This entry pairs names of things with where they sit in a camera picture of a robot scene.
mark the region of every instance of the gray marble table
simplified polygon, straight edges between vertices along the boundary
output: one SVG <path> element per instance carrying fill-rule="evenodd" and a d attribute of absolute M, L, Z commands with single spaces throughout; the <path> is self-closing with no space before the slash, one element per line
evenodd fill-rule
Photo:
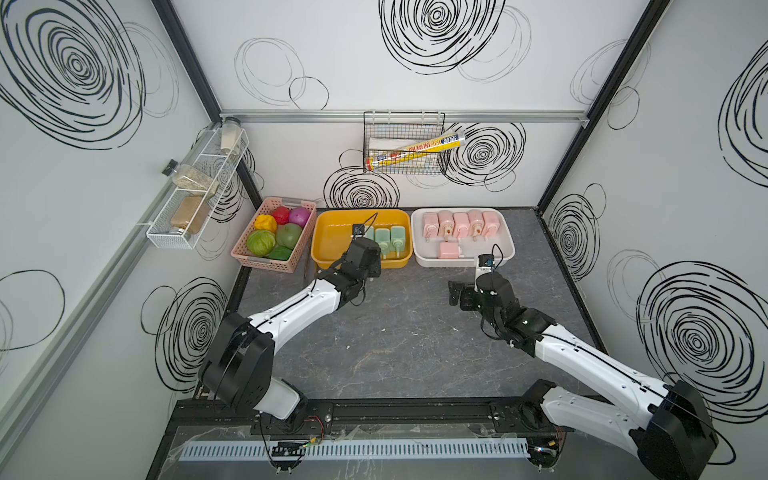
<path fill-rule="evenodd" d="M 516 254 L 498 272 L 523 305 L 591 343 L 534 212 L 503 214 Z M 293 274 L 253 269 L 240 314 L 266 310 L 300 290 L 304 265 Z M 310 398 L 518 396 L 540 378 L 593 393 L 560 369 L 487 338 L 479 314 L 448 305 L 448 281 L 473 276 L 469 268 L 423 268 L 413 257 L 402 269 L 383 270 L 368 282 L 361 306 L 346 305 L 288 342 L 275 356 L 274 375 Z"/>

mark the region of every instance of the yellow tube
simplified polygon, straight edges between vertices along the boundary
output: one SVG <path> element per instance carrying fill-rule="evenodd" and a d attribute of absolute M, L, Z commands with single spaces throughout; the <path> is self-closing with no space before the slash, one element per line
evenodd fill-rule
<path fill-rule="evenodd" d="M 414 158 L 424 157 L 433 152 L 450 150 L 457 148 L 465 143 L 464 134 L 448 132 L 441 137 L 424 140 L 415 145 L 403 147 L 402 150 L 393 151 L 386 154 L 374 155 L 366 158 L 366 168 L 373 171 L 376 168 L 388 167 L 389 165 L 401 164 Z"/>

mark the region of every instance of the jar lid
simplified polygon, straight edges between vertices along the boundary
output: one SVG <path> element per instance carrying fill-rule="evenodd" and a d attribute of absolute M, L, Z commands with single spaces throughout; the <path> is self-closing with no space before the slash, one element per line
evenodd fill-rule
<path fill-rule="evenodd" d="M 188 238 L 190 235 L 188 232 L 186 235 L 184 235 L 184 230 L 186 229 L 180 227 L 171 227 L 170 230 L 168 230 L 168 233 L 171 235 L 182 235 L 184 238 Z"/>
<path fill-rule="evenodd" d="M 176 170 L 176 167 L 178 167 L 178 165 L 179 165 L 179 162 L 175 160 L 171 160 L 170 162 L 168 162 L 168 165 L 163 170 L 163 175 L 165 175 L 166 177 L 170 177 L 170 175 Z"/>

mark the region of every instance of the pink basket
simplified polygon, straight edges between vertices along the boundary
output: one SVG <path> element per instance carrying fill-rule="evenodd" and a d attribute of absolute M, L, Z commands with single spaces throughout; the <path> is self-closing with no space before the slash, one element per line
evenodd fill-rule
<path fill-rule="evenodd" d="M 301 237 L 299 237 L 299 242 L 296 244 L 296 247 L 293 249 L 293 253 L 291 253 L 288 260 L 283 262 L 280 260 L 271 260 L 269 258 L 254 257 L 253 254 L 245 246 L 246 238 L 248 238 L 248 235 L 250 235 L 250 233 L 255 230 L 255 228 L 253 228 L 253 222 L 259 215 L 271 214 L 278 207 L 304 207 L 312 212 L 312 214 L 310 215 L 310 219 L 306 222 L 304 230 L 301 233 Z M 277 272 L 293 273 L 293 271 L 296 269 L 296 265 L 299 263 L 299 258 L 301 258 L 306 245 L 310 241 L 312 232 L 315 230 L 316 219 L 317 204 L 315 204 L 315 202 L 298 200 L 296 198 L 267 197 L 264 199 L 261 207 L 259 207 L 259 211 L 256 212 L 256 215 L 253 215 L 253 218 L 250 219 L 250 222 L 248 223 L 248 226 L 246 227 L 243 234 L 240 235 L 240 239 L 232 249 L 231 255 L 244 266 L 251 266 L 252 268 L 263 268 L 265 270 L 275 270 Z"/>

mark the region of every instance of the toy fruit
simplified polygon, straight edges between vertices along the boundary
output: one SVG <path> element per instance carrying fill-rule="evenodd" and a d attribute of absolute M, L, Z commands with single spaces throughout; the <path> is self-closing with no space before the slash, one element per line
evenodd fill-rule
<path fill-rule="evenodd" d="M 272 250 L 272 253 L 266 256 L 266 258 L 271 258 L 272 260 L 282 260 L 284 262 L 290 258 L 291 253 L 293 253 L 293 250 L 290 248 L 278 245 L 275 247 L 275 250 Z"/>
<path fill-rule="evenodd" d="M 277 229 L 277 244 L 293 249 L 301 237 L 301 227 L 295 223 L 280 225 Z"/>
<path fill-rule="evenodd" d="M 253 228 L 256 230 L 269 230 L 275 233 L 277 231 L 277 220 L 272 215 L 259 215 L 253 221 Z"/>
<path fill-rule="evenodd" d="M 310 219 L 310 215 L 312 215 L 312 212 L 304 207 L 294 208 L 290 211 L 288 221 L 304 228 L 306 222 Z"/>
<path fill-rule="evenodd" d="M 278 225 L 285 225 L 288 223 L 288 216 L 290 216 L 290 210 L 287 207 L 278 207 L 272 212 L 272 216 L 277 220 Z"/>
<path fill-rule="evenodd" d="M 253 255 L 264 257 L 275 247 L 275 234 L 269 230 L 256 230 L 246 238 L 245 246 Z"/>

